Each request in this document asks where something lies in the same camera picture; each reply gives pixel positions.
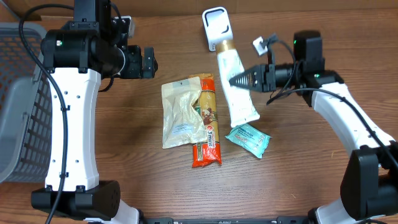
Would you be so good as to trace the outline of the white Pantene shampoo tube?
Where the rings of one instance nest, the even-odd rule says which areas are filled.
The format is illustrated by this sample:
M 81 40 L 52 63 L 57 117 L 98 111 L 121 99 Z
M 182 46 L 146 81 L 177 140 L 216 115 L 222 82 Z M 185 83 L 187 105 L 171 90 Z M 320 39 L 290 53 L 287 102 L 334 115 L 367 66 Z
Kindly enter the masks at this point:
M 228 104 L 231 127 L 235 128 L 236 126 L 258 120 L 260 115 L 252 103 L 249 90 L 232 86 L 229 83 L 231 78 L 244 71 L 233 40 L 222 40 L 218 43 L 216 45 L 216 54 L 221 86 Z

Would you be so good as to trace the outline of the teal wet wipes packet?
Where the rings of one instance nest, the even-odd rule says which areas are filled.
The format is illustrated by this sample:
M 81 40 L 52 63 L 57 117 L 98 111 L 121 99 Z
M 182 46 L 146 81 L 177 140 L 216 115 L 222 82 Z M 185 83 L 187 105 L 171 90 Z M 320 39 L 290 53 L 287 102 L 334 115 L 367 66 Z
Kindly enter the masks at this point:
M 226 139 L 243 147 L 258 159 L 262 159 L 271 137 L 249 124 L 242 124 L 233 128 Z

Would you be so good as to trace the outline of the clear pouch of brown powder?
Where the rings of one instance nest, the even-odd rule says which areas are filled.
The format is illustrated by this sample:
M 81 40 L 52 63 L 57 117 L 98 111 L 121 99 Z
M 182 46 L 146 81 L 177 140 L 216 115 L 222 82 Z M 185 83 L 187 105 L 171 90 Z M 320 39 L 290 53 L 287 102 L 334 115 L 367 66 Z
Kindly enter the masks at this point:
M 163 84 L 162 147 L 168 149 L 195 144 L 206 139 L 206 130 L 199 113 L 194 109 L 201 94 L 198 77 Z

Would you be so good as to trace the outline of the orange spaghetti packet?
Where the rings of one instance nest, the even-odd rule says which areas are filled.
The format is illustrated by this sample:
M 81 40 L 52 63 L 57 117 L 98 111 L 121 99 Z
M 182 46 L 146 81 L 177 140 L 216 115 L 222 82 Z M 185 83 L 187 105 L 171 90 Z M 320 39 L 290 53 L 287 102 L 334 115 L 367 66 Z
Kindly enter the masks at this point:
M 193 145 L 192 167 L 204 167 L 212 162 L 218 162 L 221 165 L 221 146 L 214 75 L 212 73 L 201 73 L 189 76 L 189 78 L 194 77 L 199 77 L 201 82 L 201 95 L 195 102 L 194 109 L 203 120 L 206 140 Z

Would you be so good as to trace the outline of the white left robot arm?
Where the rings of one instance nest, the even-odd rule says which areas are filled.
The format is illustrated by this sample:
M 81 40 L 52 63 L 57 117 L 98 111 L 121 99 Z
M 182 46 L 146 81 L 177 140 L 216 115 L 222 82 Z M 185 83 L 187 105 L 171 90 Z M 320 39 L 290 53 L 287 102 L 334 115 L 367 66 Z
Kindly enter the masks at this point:
M 72 11 L 41 43 L 37 65 L 50 82 L 52 144 L 45 186 L 32 192 L 31 204 L 50 217 L 142 223 L 142 212 L 122 201 L 119 183 L 99 178 L 95 109 L 103 79 L 153 78 L 154 50 L 128 44 L 134 22 L 111 1 L 76 1 Z

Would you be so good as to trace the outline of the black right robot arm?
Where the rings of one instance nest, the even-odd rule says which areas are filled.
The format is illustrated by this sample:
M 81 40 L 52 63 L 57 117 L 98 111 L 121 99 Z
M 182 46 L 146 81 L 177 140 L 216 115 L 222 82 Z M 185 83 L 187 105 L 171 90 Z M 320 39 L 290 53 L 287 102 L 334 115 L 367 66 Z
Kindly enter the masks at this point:
M 377 223 L 397 214 L 397 141 L 381 130 L 357 104 L 345 81 L 325 68 L 322 37 L 317 30 L 294 34 L 293 62 L 278 65 L 271 49 L 276 35 L 252 44 L 268 63 L 230 79 L 230 84 L 258 92 L 280 92 L 275 101 L 296 93 L 320 114 L 344 145 L 349 162 L 338 200 L 309 211 L 304 223 Z

